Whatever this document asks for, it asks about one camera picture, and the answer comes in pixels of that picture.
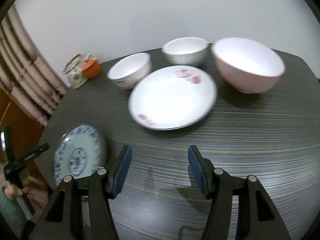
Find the blue and white plate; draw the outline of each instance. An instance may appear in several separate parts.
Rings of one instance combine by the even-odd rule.
[[[58,185],[64,176],[75,179],[90,176],[103,167],[99,133],[88,124],[74,127],[63,137],[54,154],[54,180]]]

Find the small white bowl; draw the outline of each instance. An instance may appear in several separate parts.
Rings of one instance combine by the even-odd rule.
[[[166,59],[177,65],[199,66],[208,53],[209,43],[201,38],[185,37],[169,41],[162,47]]]
[[[264,92],[285,72],[280,56],[256,41],[225,38],[213,44],[211,51],[223,78],[240,92]]]
[[[114,64],[108,72],[108,79],[122,89],[133,89],[150,71],[150,55],[137,53]]]

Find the pink flower pattern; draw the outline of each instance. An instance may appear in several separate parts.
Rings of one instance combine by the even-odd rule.
[[[176,71],[176,77],[185,78],[188,82],[191,82],[193,84],[200,84],[201,83],[200,76],[195,76],[191,73],[188,73],[188,70],[185,68]]]
[[[146,125],[155,125],[155,123],[150,120],[145,114],[138,114],[138,119],[140,119]]]

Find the blue gripper pad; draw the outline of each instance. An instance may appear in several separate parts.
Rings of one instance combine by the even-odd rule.
[[[122,191],[125,178],[132,160],[132,149],[124,145],[119,156],[107,165],[108,169],[108,192],[111,198],[115,199]]]
[[[204,159],[201,156],[201,153],[195,145],[191,145],[188,149],[188,161],[201,195],[206,199],[212,199],[212,193],[216,188],[212,178],[214,171],[213,164],[210,160]]]

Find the green sleeve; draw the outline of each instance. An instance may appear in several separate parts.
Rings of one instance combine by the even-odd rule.
[[[27,219],[17,201],[5,196],[5,188],[6,186],[0,186],[0,212],[15,235],[20,238]]]

